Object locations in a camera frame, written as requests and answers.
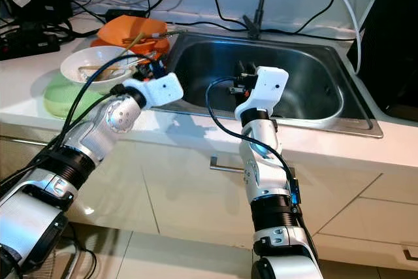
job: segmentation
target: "stainless steel sink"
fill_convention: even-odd
[[[168,65],[177,74],[184,97],[158,110],[208,115],[206,88],[219,77],[237,75],[238,61],[279,67],[289,73],[283,96],[274,108],[273,117],[279,124],[382,137],[338,54],[328,46],[182,34]],[[228,94],[229,86],[228,82],[220,84],[211,94],[216,114],[224,118],[232,118],[236,107],[234,96]]]

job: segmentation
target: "kitchen counter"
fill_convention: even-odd
[[[90,18],[83,17],[74,19],[73,23],[74,28],[81,32],[98,26]],[[213,28],[193,30],[225,34]],[[347,43],[289,36],[263,38],[332,46],[340,54],[345,66],[350,71],[353,69],[345,56]],[[73,52],[87,47],[91,40],[76,39],[64,44],[59,52],[0,62],[0,123],[59,131],[63,120],[45,110],[44,89],[59,72],[61,62]],[[364,98],[370,102],[370,96],[365,95]],[[335,167],[381,172],[418,168],[418,127],[378,120],[383,131],[382,139],[286,126],[280,126],[278,138],[283,144],[284,157],[292,162],[331,163]],[[233,131],[241,130],[237,121],[222,119],[221,122]],[[124,138],[232,153],[238,153],[240,142],[218,129],[210,117],[156,110],[143,112],[133,130]]]

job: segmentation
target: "white tile floor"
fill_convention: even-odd
[[[75,224],[80,242],[97,254],[92,278],[102,279],[250,279],[251,251]],[[60,279],[74,249],[57,251],[53,279]],[[91,257],[83,254],[76,268],[81,279]],[[324,279],[418,279],[418,272],[321,261]]]

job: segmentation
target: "cabinet handle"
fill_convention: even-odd
[[[6,137],[4,135],[0,135],[0,140],[6,140],[8,142],[15,142],[15,143],[20,143],[20,144],[29,144],[29,145],[35,145],[35,146],[46,146],[46,145],[48,145],[47,142],[41,142],[41,141],[37,141],[37,140],[25,140],[25,139],[20,139],[18,137]]]
[[[404,250],[404,255],[407,261],[418,261],[418,257],[411,256],[411,253],[408,249]]]
[[[228,166],[218,165],[216,156],[212,156],[210,158],[209,169],[227,171],[227,172],[235,172],[235,173],[243,173],[244,172],[243,168],[235,168],[235,167],[228,167]]]

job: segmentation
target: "white bowl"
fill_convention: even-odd
[[[86,81],[82,75],[82,72],[78,70],[79,67],[85,65],[104,65],[107,61],[115,58],[124,51],[124,48],[118,46],[97,46],[79,50],[72,55],[68,56],[63,63],[61,64],[61,74],[69,79],[76,85],[83,86]],[[126,54],[134,54],[132,51],[126,52]],[[116,62],[113,65],[123,66],[134,60],[137,60],[137,57],[127,58]],[[132,71],[129,69],[126,70],[120,76],[115,78],[110,78],[103,81],[94,81],[88,88],[88,91],[96,91],[99,93],[108,93],[111,88],[116,84],[122,83],[124,80],[129,78],[132,75]]]

